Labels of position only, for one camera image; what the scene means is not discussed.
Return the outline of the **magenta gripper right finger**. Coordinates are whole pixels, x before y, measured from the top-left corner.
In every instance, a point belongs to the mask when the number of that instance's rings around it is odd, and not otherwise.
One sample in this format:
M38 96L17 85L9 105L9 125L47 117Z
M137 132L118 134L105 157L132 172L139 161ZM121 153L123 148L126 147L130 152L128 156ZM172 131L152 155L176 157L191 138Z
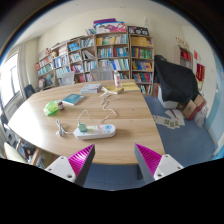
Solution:
M134 154L146 184L183 169L183 166L171 155L158 154L140 144L135 144Z

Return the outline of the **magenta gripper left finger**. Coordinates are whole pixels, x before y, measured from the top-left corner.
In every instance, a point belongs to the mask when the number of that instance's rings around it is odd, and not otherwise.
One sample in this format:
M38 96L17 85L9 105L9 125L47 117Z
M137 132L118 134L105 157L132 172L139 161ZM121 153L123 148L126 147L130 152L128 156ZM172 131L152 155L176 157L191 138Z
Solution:
M75 183L78 186L83 186L94 156L95 145L92 144L69 157L58 157L46 168L46 171Z

